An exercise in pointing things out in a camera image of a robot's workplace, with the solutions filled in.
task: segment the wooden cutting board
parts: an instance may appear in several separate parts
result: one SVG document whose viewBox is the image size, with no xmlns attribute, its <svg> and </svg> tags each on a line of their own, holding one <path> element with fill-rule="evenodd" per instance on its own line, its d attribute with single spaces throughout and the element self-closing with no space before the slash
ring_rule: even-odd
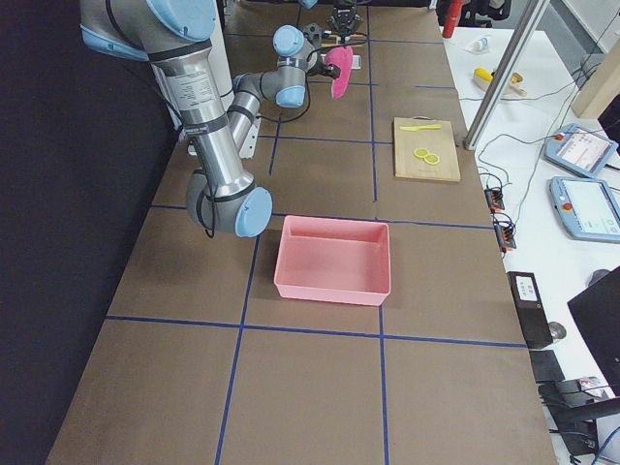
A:
<svg viewBox="0 0 620 465">
<path fill-rule="evenodd" d="M 422 129 L 414 132 L 401 127 L 441 125 L 440 129 Z M 440 158 L 437 165 L 429 165 L 416 158 L 414 152 L 425 148 Z M 461 173 L 456 158 L 452 125 L 449 121 L 412 118 L 394 118 L 394 174 L 396 177 L 427 181 L 458 182 Z"/>
</svg>

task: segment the pink object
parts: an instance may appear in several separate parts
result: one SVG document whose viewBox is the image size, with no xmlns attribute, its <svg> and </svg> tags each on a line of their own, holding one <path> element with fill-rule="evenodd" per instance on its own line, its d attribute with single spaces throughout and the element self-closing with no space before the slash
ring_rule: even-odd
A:
<svg viewBox="0 0 620 465">
<path fill-rule="evenodd" d="M 351 69 L 353 68 L 353 49 L 349 46 L 337 46 L 325 55 L 327 65 L 336 65 L 340 68 L 340 77 L 331 83 L 331 98 L 339 99 L 349 87 Z"/>
<path fill-rule="evenodd" d="M 282 297 L 381 305 L 391 291 L 388 225 L 287 216 L 273 281 Z"/>
</svg>

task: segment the pink plastic container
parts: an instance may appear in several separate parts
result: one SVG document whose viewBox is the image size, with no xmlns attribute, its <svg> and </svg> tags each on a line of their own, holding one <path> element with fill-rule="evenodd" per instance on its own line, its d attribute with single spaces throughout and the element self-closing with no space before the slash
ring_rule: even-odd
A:
<svg viewBox="0 0 620 465">
<path fill-rule="evenodd" d="M 287 216 L 273 281 L 282 297 L 381 305 L 391 291 L 388 225 Z"/>
</svg>

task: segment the white table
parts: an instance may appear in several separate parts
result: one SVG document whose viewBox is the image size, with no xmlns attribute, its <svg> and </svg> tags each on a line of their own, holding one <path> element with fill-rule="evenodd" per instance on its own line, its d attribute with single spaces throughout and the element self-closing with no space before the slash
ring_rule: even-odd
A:
<svg viewBox="0 0 620 465">
<path fill-rule="evenodd" d="M 483 91 L 472 80 L 473 71 L 478 67 L 488 71 L 496 68 L 511 35 L 511 30 L 457 28 L 452 38 L 445 39 L 459 98 L 482 98 Z M 490 52 L 475 55 L 465 49 L 468 44 L 482 36 L 489 38 Z M 522 87 L 528 92 L 527 98 L 555 92 L 573 81 L 571 74 L 542 31 L 534 34 L 515 70 L 524 76 Z M 495 109 L 476 152 L 478 156 L 484 150 L 483 160 L 505 169 L 510 175 L 511 185 L 504 189 L 504 202 L 506 211 L 513 220 L 518 216 L 515 237 L 517 249 L 510 251 L 504 258 L 506 271 L 535 273 L 547 320 L 561 323 L 568 332 L 564 340 L 556 342 L 548 349 L 553 349 L 555 352 L 566 379 L 583 376 L 597 376 L 604 379 L 574 324 L 567 302 L 586 288 L 594 270 L 613 269 L 620 265 L 620 244 L 584 242 L 569 238 L 553 211 L 548 194 L 548 179 L 570 174 L 543 159 L 538 160 L 542 142 L 527 145 L 508 137 L 501 137 L 487 145 L 490 140 L 504 133 L 521 140 L 538 140 L 547 136 L 549 131 L 555 131 L 561 125 L 571 122 L 578 122 L 591 130 L 601 129 L 596 120 L 580 120 L 571 110 L 566 113 L 571 96 L 575 92 L 575 86 L 569 85 L 557 94 L 539 100 L 502 101 Z M 514 94 L 506 97 L 518 98 Z M 468 127 L 480 103 L 480 100 L 461 100 L 461 108 Z M 620 157 L 614 155 L 610 163 L 620 166 Z M 507 181 L 503 172 L 487 167 L 503 182 Z M 518 215 L 518 206 L 524 198 L 532 172 L 534 176 L 531 187 Z M 620 187 L 618 172 L 605 169 L 599 177 L 613 187 Z M 496 182 L 490 179 L 489 184 L 493 186 Z M 558 462 L 570 463 L 561 438 L 558 435 L 553 436 Z"/>
</svg>

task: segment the dark background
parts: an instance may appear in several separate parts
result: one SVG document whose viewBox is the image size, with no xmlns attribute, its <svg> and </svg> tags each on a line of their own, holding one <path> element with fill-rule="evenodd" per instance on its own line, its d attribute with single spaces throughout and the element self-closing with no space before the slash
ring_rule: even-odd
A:
<svg viewBox="0 0 620 465">
<path fill-rule="evenodd" d="M 44 463 L 175 134 L 166 107 L 87 49 L 79 2 L 0 15 L 0 463 Z"/>
</svg>

